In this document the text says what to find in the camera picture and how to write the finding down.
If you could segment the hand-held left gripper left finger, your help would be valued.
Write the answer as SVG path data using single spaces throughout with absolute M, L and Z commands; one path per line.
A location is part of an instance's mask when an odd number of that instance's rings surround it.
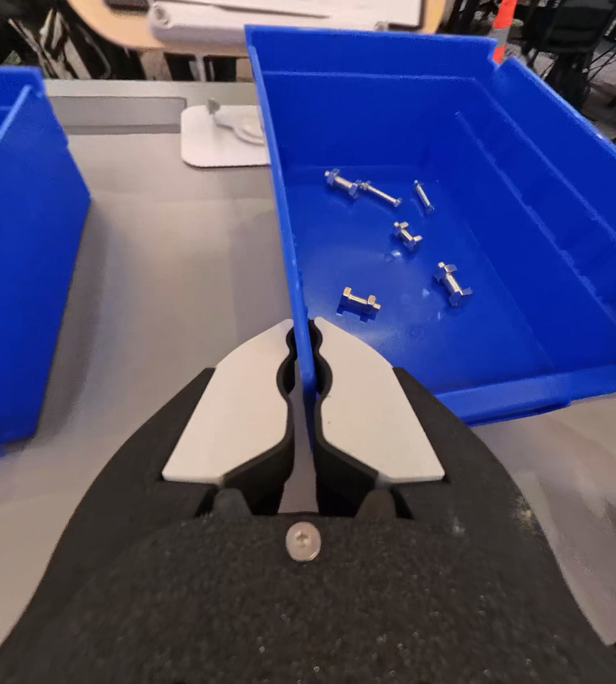
M 286 319 L 214 367 L 163 480 L 237 489 L 251 508 L 281 498 L 294 468 L 293 388 L 294 324 Z

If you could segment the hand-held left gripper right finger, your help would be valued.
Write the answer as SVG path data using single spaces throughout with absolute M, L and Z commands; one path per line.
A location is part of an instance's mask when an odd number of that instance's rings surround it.
M 317 381 L 313 461 L 321 497 L 355 512 L 376 489 L 442 482 L 444 467 L 390 362 L 326 318 L 309 327 Z

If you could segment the blue plastic bin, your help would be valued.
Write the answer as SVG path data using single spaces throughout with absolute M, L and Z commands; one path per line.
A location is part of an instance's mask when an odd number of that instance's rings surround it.
M 616 147 L 467 36 L 248 26 L 304 394 L 323 317 L 469 425 L 616 393 Z M 326 184 L 339 168 L 395 209 Z M 435 206 L 425 216 L 419 180 Z M 393 234 L 408 222 L 422 245 Z M 473 296 L 448 303 L 439 262 Z M 375 319 L 337 313 L 345 287 Z
M 39 69 L 0 66 L 0 455 L 37 430 L 90 201 Z

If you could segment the short thick steel bolt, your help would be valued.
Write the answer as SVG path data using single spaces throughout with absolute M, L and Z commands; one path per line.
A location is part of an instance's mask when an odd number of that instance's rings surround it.
M 448 303 L 453 308 L 463 306 L 474 294 L 471 288 L 463 288 L 459 284 L 455 276 L 456 271 L 455 265 L 439 262 L 433 276 L 434 281 L 446 290 Z

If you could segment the white document stand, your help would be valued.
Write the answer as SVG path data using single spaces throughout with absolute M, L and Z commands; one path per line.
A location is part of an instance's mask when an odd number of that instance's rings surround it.
M 257 107 L 220 105 L 209 98 L 181 113 L 181 158 L 198 168 L 269 165 L 264 128 Z

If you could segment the orange traffic cone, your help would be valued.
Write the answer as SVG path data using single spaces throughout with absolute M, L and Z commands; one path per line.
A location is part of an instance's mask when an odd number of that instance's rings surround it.
M 514 19 L 517 4 L 518 1 L 516 0 L 501 1 L 498 13 L 493 21 L 492 30 L 489 36 L 496 41 L 495 50 L 493 52 L 493 61 L 496 64 L 501 64 L 504 59 L 509 31 Z

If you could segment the printed instruction sheet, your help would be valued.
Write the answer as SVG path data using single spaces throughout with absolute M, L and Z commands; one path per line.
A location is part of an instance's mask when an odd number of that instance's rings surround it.
M 184 1 L 184 4 L 310 19 L 372 20 L 403 27 L 417 26 L 422 13 L 421 1 Z

